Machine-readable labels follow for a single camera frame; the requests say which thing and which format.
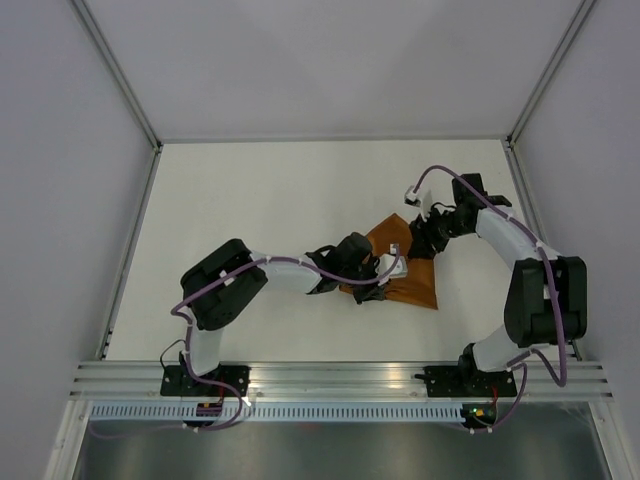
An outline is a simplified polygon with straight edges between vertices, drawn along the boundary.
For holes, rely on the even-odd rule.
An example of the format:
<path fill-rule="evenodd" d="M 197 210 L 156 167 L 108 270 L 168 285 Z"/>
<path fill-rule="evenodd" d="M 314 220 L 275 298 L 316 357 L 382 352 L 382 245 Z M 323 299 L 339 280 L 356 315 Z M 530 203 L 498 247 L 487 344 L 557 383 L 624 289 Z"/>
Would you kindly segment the aluminium frame post right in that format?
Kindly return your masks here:
<path fill-rule="evenodd" d="M 531 116 L 543 99 L 546 91 L 598 4 L 598 0 L 581 0 L 578 3 L 576 10 L 572 14 L 551 56 L 546 62 L 542 73 L 527 97 L 522 110 L 504 138 L 504 145 L 508 149 L 512 149 L 523 134 Z"/>

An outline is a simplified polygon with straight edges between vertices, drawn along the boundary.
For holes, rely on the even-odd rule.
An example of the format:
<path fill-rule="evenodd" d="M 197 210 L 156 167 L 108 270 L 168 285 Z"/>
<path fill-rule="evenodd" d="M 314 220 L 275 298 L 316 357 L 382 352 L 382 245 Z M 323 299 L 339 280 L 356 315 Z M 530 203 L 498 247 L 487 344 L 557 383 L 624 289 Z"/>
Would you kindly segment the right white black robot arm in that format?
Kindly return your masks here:
<path fill-rule="evenodd" d="M 493 374 L 537 356 L 559 387 L 568 381 L 566 347 L 587 330 L 587 266 L 539 239 L 515 214 L 510 201 L 490 195 L 478 173 L 452 176 L 454 203 L 439 208 L 422 185 L 408 188 L 407 205 L 418 209 L 410 223 L 410 258 L 433 259 L 450 240 L 477 235 L 511 272 L 503 324 L 465 347 L 458 360 L 459 388 L 478 395 Z"/>

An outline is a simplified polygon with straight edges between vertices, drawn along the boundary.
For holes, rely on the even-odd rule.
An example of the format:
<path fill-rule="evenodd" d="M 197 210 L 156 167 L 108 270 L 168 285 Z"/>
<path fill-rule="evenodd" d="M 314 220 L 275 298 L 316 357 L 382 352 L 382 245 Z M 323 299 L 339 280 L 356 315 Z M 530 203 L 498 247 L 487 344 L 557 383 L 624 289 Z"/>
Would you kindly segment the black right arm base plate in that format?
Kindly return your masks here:
<path fill-rule="evenodd" d="M 458 366 L 424 367 L 414 378 L 426 387 L 429 398 L 514 398 L 517 387 L 514 376 L 507 371 L 464 372 Z"/>

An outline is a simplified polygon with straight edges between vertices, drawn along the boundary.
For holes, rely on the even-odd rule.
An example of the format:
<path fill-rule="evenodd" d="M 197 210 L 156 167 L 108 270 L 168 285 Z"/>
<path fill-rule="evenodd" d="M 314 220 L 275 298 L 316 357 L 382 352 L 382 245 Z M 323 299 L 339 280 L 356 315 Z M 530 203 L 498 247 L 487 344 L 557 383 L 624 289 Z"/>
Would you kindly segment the aluminium front rail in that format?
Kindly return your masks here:
<path fill-rule="evenodd" d="M 539 361 L 515 370 L 514 398 L 429 398 L 414 378 L 428 362 L 243 362 L 249 367 L 245 396 L 266 402 L 610 402 L 614 395 L 597 362 L 571 360 L 568 381 L 557 386 Z M 72 400 L 158 400 L 163 367 L 150 361 L 81 363 L 69 388 Z"/>

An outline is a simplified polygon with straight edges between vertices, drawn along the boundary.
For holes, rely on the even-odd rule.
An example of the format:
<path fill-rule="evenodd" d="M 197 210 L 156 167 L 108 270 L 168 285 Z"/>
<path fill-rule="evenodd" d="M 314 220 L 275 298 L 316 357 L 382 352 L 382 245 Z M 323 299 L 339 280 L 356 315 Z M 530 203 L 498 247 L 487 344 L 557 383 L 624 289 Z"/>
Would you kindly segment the orange-brown cloth napkin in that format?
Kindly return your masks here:
<path fill-rule="evenodd" d="M 437 309 L 434 262 L 408 258 L 409 224 L 396 213 L 387 216 L 365 235 L 354 232 L 344 238 L 327 258 L 332 261 L 336 275 L 356 280 L 356 274 L 362 270 L 376 272 L 379 256 L 388 253 L 391 244 L 399 245 L 409 272 L 405 278 L 385 283 L 384 300 Z M 352 285 L 342 283 L 340 290 L 352 294 Z"/>

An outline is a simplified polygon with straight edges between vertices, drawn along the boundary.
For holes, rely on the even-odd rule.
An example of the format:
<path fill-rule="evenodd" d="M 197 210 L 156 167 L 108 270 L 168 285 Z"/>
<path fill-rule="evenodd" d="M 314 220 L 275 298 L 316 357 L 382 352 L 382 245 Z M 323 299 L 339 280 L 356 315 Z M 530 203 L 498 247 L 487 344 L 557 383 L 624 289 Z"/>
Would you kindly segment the aluminium frame post left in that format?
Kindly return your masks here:
<path fill-rule="evenodd" d="M 68 4 L 76 16 L 79 24 L 86 32 L 91 44 L 95 48 L 101 62 L 105 66 L 110 78 L 118 90 L 125 106 L 133 117 L 137 126 L 141 129 L 154 152 L 162 147 L 162 141 L 144 111 L 144 108 L 135 94 L 120 62 L 111 48 L 107 37 L 101 29 L 88 1 L 69 0 Z"/>

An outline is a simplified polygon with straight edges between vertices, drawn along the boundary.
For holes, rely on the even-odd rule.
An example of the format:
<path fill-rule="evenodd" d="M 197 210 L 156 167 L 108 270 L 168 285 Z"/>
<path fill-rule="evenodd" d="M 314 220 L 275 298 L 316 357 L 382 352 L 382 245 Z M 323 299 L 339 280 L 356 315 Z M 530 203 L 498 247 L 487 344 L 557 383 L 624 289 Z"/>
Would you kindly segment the aluminium frame post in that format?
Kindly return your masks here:
<path fill-rule="evenodd" d="M 162 141 L 144 111 L 144 108 L 135 94 L 120 62 L 111 48 L 107 37 L 101 29 L 88 1 L 69 0 L 68 4 L 76 16 L 79 24 L 86 32 L 91 44 L 95 48 L 101 62 L 105 66 L 110 78 L 118 90 L 125 106 L 133 117 L 137 126 L 141 129 L 154 152 L 162 147 Z"/>
<path fill-rule="evenodd" d="M 508 149 L 512 149 L 523 134 L 531 116 L 543 99 L 546 91 L 598 4 L 598 0 L 581 0 L 578 3 L 576 10 L 572 14 L 551 56 L 546 62 L 542 73 L 527 97 L 522 110 L 504 138 L 504 145 Z"/>

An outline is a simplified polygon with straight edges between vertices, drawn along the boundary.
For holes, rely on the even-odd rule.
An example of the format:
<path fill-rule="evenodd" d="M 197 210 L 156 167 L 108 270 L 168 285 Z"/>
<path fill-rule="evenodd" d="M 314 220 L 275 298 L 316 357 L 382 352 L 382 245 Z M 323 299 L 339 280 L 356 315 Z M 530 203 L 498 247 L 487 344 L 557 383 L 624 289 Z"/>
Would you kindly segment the aluminium right side rail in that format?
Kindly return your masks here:
<path fill-rule="evenodd" d="M 561 198 L 562 178 L 548 161 L 540 162 L 509 136 L 500 140 L 508 178 L 519 216 L 547 244 L 564 254 L 584 256 L 583 249 L 571 237 L 572 230 L 562 225 L 568 220 L 567 205 Z"/>

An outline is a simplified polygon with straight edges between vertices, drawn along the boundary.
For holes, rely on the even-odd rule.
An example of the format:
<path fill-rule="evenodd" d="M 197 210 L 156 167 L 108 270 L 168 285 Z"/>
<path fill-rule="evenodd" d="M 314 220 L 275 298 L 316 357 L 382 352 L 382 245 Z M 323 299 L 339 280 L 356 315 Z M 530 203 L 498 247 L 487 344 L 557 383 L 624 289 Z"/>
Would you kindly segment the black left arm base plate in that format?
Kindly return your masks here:
<path fill-rule="evenodd" d="M 232 397 L 227 386 L 233 387 L 241 396 L 245 396 L 249 386 L 250 369 L 246 365 L 222 364 L 213 372 L 202 375 L 205 380 L 215 381 L 216 385 L 195 380 L 184 365 L 166 366 L 160 385 L 162 397 Z"/>

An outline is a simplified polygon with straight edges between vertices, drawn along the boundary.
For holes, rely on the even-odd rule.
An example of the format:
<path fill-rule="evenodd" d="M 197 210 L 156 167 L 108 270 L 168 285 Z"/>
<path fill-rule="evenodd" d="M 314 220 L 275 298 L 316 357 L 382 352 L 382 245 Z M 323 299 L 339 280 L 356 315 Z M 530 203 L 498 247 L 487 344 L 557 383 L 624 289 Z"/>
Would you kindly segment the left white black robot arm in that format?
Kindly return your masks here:
<path fill-rule="evenodd" d="M 195 395 L 206 396 L 222 383 L 218 370 L 223 333 L 261 292 L 312 296 L 347 286 L 361 304 L 380 299 L 401 266 L 398 246 L 376 255 L 369 240 L 356 232 L 337 245 L 297 257 L 259 253 L 240 239 L 227 241 L 179 281 L 182 301 L 171 314 L 187 324 L 185 349 L 179 357 L 184 385 Z"/>

